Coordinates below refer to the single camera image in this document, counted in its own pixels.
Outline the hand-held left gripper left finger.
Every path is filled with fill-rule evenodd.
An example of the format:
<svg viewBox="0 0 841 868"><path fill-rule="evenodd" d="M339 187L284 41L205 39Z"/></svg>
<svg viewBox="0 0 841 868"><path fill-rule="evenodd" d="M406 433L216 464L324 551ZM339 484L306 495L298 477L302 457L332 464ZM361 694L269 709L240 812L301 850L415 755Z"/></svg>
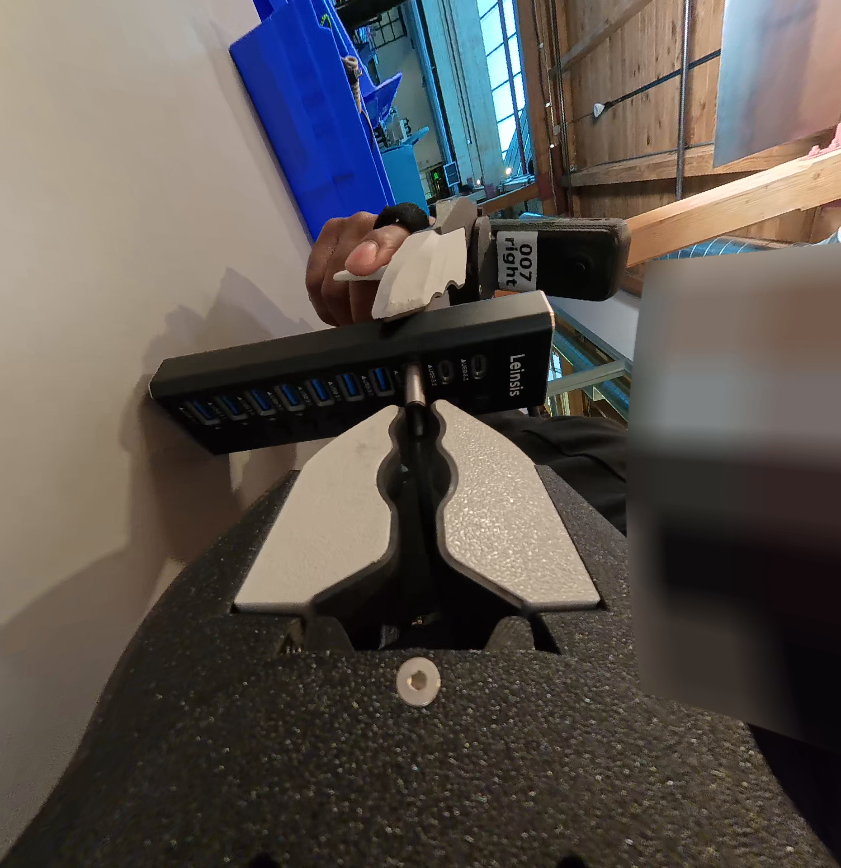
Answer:
<svg viewBox="0 0 841 868"><path fill-rule="evenodd" d="M311 458L255 556L234 608L331 616L348 632L373 619L400 558L402 409L386 406Z"/></svg>

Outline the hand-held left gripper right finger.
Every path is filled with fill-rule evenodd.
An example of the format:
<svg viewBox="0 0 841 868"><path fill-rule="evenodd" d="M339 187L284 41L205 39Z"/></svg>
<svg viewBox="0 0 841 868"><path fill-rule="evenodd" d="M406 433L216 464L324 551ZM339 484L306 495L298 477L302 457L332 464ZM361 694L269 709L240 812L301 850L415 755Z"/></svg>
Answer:
<svg viewBox="0 0 841 868"><path fill-rule="evenodd" d="M552 647L545 616L602 596L534 462L444 399L433 404L435 647Z"/></svg>

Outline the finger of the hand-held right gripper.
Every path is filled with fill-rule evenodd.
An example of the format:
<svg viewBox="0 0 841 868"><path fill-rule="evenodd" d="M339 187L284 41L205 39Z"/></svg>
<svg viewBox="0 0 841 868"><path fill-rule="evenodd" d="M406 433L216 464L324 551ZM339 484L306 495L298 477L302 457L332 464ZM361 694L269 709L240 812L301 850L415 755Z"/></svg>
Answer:
<svg viewBox="0 0 841 868"><path fill-rule="evenodd" d="M373 320L397 320L421 311L467 279L464 228L411 234L388 263L372 305Z"/></svg>
<svg viewBox="0 0 841 868"><path fill-rule="evenodd" d="M435 203L433 230L438 234L448 234L456 230L471 234L475 223L482 216L478 203L469 197L440 200Z"/></svg>

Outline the black USB hub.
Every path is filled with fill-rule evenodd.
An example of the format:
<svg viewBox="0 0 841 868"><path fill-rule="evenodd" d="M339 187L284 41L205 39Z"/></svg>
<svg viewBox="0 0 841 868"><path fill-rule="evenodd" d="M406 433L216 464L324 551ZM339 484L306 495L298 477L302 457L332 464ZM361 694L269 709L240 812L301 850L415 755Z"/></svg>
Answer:
<svg viewBox="0 0 841 868"><path fill-rule="evenodd" d="M543 292L515 294L166 359L149 394L216 455L334 438L404 406L411 364L428 402L485 415L544 403L554 330Z"/></svg>

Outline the person's right forearm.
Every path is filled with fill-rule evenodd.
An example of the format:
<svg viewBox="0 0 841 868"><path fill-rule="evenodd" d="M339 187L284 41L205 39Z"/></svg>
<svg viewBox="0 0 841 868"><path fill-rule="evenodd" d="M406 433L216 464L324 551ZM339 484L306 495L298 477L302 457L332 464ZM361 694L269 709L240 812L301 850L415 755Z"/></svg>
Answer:
<svg viewBox="0 0 841 868"><path fill-rule="evenodd" d="M480 421L544 465L627 535L627 430L604 418L536 417L520 410Z"/></svg>

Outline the white desk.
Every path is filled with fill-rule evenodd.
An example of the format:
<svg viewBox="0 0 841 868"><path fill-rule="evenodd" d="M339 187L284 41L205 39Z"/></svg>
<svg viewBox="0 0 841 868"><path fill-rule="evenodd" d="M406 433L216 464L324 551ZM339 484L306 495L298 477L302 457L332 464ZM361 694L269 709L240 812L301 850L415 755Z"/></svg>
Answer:
<svg viewBox="0 0 841 868"><path fill-rule="evenodd" d="M0 2L0 861L158 596L295 458L213 458L148 397L318 325L228 52L253 13Z"/></svg>

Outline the person's right hand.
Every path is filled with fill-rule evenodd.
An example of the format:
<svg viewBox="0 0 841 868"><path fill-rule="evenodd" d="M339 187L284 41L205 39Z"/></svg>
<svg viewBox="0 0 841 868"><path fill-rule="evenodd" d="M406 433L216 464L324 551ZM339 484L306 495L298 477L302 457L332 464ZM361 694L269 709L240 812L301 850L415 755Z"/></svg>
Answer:
<svg viewBox="0 0 841 868"><path fill-rule="evenodd" d="M346 270L357 276L372 275L392 260L409 237L403 226L376 229L375 222L371 212L330 220L311 248L307 295L318 317L329 326L371 320L379 286L375 281L338 281L336 274Z"/></svg>

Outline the blue plastic bin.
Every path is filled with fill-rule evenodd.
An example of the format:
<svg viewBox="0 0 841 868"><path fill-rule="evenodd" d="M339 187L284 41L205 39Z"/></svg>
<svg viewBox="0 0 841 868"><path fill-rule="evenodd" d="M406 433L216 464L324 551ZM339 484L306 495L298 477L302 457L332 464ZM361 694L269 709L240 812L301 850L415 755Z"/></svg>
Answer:
<svg viewBox="0 0 841 868"><path fill-rule="evenodd" d="M369 63L373 60L373 51L369 47L371 38L362 39L361 48L358 48L353 37L354 28L346 28L342 22L339 2L311 1L310 5L319 25L332 31L339 56L351 55L358 60L358 85L366 114L373 127L379 126L390 113L402 74L397 73L380 82L370 73Z"/></svg>
<svg viewBox="0 0 841 868"><path fill-rule="evenodd" d="M310 1L255 1L261 23L230 52L312 237L394 204L381 151L332 31Z"/></svg>

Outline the wooden beam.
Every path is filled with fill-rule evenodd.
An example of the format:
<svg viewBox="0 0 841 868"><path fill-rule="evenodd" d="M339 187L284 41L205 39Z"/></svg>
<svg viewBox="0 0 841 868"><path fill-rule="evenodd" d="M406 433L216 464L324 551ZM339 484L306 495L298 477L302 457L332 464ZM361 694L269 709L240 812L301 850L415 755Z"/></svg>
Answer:
<svg viewBox="0 0 841 868"><path fill-rule="evenodd" d="M841 147L801 157L627 220L628 266L683 247L841 200Z"/></svg>

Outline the metal conduit pipe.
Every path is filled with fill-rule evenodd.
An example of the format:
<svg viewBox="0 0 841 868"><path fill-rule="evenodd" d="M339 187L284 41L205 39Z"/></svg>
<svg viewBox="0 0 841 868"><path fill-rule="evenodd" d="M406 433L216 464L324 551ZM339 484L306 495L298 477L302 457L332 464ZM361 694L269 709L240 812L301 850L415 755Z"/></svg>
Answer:
<svg viewBox="0 0 841 868"><path fill-rule="evenodd" d="M692 2L689 0L685 0L682 2L682 38L677 114L675 201L681 201L684 198L688 75L690 64L690 28L692 23L691 6Z"/></svg>

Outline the grey metal panel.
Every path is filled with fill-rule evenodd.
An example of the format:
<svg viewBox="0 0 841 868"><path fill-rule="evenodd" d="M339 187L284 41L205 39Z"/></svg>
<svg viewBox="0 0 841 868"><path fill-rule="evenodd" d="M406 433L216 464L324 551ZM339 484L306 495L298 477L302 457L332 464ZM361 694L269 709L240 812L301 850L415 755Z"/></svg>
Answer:
<svg viewBox="0 0 841 868"><path fill-rule="evenodd" d="M841 1L727 1L715 168L841 120Z"/></svg>

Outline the person's dark jacket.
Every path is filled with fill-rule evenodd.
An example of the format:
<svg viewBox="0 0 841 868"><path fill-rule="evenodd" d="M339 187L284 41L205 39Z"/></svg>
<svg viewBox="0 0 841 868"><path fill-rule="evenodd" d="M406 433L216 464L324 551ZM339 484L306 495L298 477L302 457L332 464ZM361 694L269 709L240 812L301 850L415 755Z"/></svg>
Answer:
<svg viewBox="0 0 841 868"><path fill-rule="evenodd" d="M841 755L749 725L784 791L841 866Z"/></svg>

